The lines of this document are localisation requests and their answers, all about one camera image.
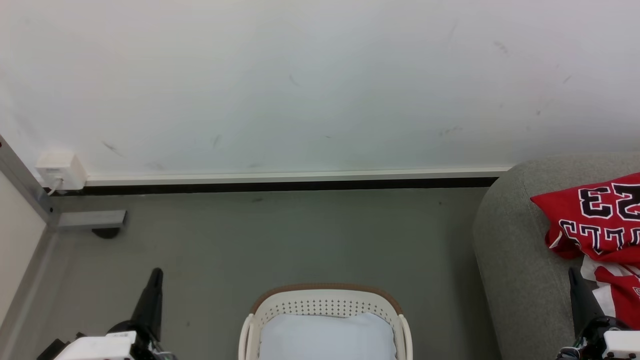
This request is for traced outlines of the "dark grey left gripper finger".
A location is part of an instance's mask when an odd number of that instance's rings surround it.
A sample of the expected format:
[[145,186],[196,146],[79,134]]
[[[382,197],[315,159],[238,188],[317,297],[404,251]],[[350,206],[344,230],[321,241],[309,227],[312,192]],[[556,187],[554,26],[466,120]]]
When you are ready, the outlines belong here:
[[162,335],[163,270],[154,268],[130,318],[137,330],[159,342]]

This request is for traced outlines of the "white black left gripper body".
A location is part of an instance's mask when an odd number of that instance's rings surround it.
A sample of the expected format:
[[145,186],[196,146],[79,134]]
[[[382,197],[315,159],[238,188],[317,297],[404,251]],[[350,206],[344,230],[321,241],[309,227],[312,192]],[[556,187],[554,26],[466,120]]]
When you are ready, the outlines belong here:
[[39,360],[176,360],[160,346],[159,330],[138,322],[121,322],[102,336],[77,333],[73,341],[55,339]]

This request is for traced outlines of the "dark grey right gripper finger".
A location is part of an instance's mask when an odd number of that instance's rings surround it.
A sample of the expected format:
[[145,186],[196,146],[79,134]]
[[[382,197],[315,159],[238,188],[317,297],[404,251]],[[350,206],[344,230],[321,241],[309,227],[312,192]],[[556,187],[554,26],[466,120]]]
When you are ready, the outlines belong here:
[[590,281],[583,278],[580,269],[571,267],[567,277],[570,285],[574,335],[578,337],[592,319],[603,317],[605,314],[593,294],[594,287]]

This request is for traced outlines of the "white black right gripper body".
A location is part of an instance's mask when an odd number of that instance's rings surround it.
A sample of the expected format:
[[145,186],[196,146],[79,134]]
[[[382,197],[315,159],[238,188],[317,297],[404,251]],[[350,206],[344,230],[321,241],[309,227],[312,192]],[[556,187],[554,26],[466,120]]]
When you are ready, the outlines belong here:
[[631,330],[616,317],[588,321],[571,346],[558,351],[558,360],[638,360],[640,331]]

